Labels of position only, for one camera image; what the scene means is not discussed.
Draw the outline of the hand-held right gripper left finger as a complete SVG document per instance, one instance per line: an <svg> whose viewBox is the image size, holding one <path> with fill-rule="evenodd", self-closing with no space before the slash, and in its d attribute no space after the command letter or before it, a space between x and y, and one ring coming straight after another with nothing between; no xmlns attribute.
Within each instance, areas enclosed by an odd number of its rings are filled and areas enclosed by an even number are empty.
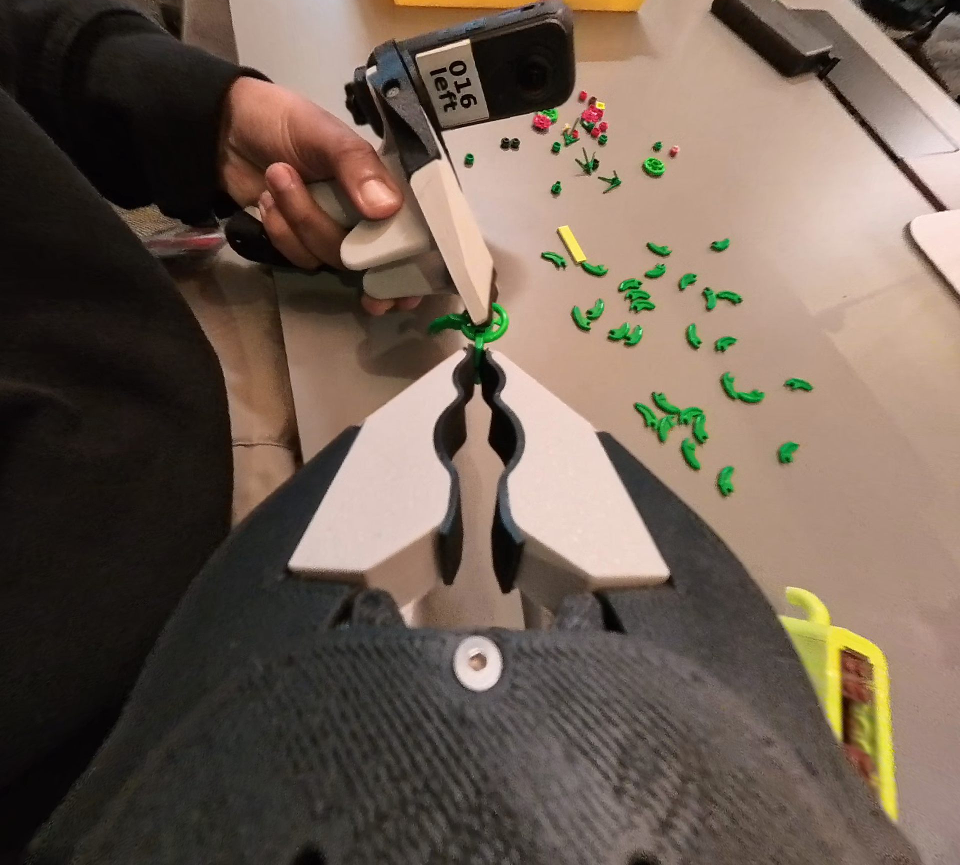
<svg viewBox="0 0 960 865"><path fill-rule="evenodd" d="M356 429L297 543L300 576L388 593L398 606L451 585L463 551L454 456L467 438L474 358L441 361Z"/></svg>

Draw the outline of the person's left hand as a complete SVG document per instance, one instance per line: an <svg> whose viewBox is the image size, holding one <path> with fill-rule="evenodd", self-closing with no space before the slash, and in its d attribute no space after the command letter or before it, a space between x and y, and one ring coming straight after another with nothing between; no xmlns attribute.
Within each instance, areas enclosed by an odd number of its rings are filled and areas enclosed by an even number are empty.
<svg viewBox="0 0 960 865"><path fill-rule="evenodd" d="M402 207L402 189L374 148L316 103L256 77L234 80L222 109L218 170L222 191L257 207L272 247L294 266L343 268L346 230L307 186L335 180L362 219Z"/></svg>

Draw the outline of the pile of small flower pieces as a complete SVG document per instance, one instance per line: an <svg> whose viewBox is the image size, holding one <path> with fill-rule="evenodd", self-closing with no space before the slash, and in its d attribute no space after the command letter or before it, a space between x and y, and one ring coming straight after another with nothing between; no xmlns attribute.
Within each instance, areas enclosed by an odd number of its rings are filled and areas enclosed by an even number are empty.
<svg viewBox="0 0 960 865"><path fill-rule="evenodd" d="M606 104L582 90L572 105L542 108L472 133L453 158L468 182L524 187L552 201L573 186L607 195L623 186L623 175L605 157L610 136Z"/></svg>

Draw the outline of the lime green toy pot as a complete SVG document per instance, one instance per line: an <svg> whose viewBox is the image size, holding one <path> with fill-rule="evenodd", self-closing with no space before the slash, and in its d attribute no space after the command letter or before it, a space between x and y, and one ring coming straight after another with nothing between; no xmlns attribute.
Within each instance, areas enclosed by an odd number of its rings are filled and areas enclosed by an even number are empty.
<svg viewBox="0 0 960 865"><path fill-rule="evenodd" d="M834 624L811 591L789 586L798 616L780 621L806 671L834 737L883 810L899 819L889 666L882 649Z"/></svg>

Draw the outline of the person's black jacket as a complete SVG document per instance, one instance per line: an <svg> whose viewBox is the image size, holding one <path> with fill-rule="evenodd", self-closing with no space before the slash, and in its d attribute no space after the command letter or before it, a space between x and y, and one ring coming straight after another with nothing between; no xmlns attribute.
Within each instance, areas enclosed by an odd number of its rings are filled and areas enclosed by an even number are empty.
<svg viewBox="0 0 960 865"><path fill-rule="evenodd" d="M233 500L184 298L2 93L2 850L99 747Z"/></svg>

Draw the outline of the white flat device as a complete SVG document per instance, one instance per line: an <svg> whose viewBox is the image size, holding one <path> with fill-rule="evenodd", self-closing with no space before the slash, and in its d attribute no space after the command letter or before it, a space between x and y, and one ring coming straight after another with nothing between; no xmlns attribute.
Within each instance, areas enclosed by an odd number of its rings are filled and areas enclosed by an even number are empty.
<svg viewBox="0 0 960 865"><path fill-rule="evenodd" d="M915 217L907 232L944 283L959 296L959 211Z"/></svg>

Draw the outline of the person's left forearm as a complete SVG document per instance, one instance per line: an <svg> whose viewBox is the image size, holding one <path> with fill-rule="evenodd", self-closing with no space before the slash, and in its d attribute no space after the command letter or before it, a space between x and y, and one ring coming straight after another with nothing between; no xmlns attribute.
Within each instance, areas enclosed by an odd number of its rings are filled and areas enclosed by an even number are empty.
<svg viewBox="0 0 960 865"><path fill-rule="evenodd" d="M2 160L38 187L63 156L100 198L188 225L252 203L220 171L227 97L258 71L174 38L120 0L1 0Z"/></svg>

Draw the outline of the black power bank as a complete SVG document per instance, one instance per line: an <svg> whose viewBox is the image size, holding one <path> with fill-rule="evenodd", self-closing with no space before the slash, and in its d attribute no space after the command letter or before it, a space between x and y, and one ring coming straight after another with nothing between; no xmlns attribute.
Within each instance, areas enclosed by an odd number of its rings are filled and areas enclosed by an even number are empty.
<svg viewBox="0 0 960 865"><path fill-rule="evenodd" d="M710 11L784 78L823 76L839 62L834 43L780 0L712 0Z"/></svg>

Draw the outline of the scattered green leaf pieces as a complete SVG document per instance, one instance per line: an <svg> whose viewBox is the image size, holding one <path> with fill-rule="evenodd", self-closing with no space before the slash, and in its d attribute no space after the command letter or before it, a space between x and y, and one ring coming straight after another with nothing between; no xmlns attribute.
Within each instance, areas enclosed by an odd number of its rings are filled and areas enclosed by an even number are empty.
<svg viewBox="0 0 960 865"><path fill-rule="evenodd" d="M709 245L713 252L725 251L730 245L730 239L716 240ZM647 243L648 251L659 257L667 259L672 254L672 249L667 246L656 243ZM570 263L581 269L584 273L603 278L609 269L602 264L592 263L586 259L582 265L576 265L570 258L567 250L566 254L555 251L543 250L540 258L550 262L556 269L565 270ZM643 272L643 278L627 277L622 279L617 285L617 294L619 294L631 315L641 314L647 311L654 311L656 304L651 299L649 291L644 287L644 281L653 281L661 278L666 273L666 262L660 261L654 267ZM678 291L686 291L699 281L699 276L695 272L684 272L678 279ZM741 305L743 296L734 290L714 290L710 286L702 288L702 298L706 311L714 311L721 302L726 302L734 306ZM590 332L592 328L600 322L604 316L606 301L598 297L594 304L587 308L580 306L571 306L570 317L574 326L582 332ZM618 326L606 331L606 341L619 343L624 347L635 347L642 341L644 329L641 324L622 321ZM700 337L696 322L687 325L683 332L685 343L694 351L700 350L704 346L704 340ZM738 343L738 337L733 335L720 336L713 342L712 348L717 355L726 355L730 348ZM720 376L720 385L723 394L735 403L756 405L762 403L765 399L765 391L752 389L744 391L738 388L737 379L730 371L724 371ZM784 380L782 387L790 392L810 393L813 391L813 383L808 379L798 376L791 376ZM680 406L673 402L665 392L652 391L649 402L637 401L633 403L634 410L641 415L644 426L651 429L656 439L665 444L671 433L677 428L685 428L688 434L680 440L679 450L681 457L690 470L699 472L702 469L702 463L699 458L699 452L710 439L707 430L706 411L696 405ZM787 440L777 447L775 451L776 462L780 465L792 464L796 452L800 445L797 441ZM727 498L735 491L734 477L736 469L733 465L721 467L715 479L715 486L718 493Z"/></svg>

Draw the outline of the green wheel stem piece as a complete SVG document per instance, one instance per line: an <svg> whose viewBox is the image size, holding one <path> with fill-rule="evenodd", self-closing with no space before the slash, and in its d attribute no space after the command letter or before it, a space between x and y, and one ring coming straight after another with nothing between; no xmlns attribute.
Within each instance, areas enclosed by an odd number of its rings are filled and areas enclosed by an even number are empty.
<svg viewBox="0 0 960 865"><path fill-rule="evenodd" d="M485 322L473 322L467 311L448 313L431 320L427 333L434 335L442 331L459 331L471 343L471 357L474 382L481 381L481 365L488 345L497 342L509 328L509 316L498 302L491 305L490 317Z"/></svg>

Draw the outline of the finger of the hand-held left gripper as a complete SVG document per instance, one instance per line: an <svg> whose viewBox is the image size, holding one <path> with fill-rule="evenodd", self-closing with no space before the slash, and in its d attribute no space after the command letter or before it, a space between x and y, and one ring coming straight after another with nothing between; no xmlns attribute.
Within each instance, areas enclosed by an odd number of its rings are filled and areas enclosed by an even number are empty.
<svg viewBox="0 0 960 865"><path fill-rule="evenodd" d="M491 317L494 260L450 160L430 160L411 175L410 185L467 314Z"/></svg>

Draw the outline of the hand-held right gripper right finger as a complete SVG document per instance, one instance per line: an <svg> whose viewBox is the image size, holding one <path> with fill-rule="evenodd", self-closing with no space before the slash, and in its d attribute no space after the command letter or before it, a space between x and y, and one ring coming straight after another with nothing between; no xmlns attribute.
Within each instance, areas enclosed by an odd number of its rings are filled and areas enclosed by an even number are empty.
<svg viewBox="0 0 960 865"><path fill-rule="evenodd" d="M522 627L547 627L572 595L659 587L670 578L600 433L503 352L480 370L493 481L491 567Z"/></svg>

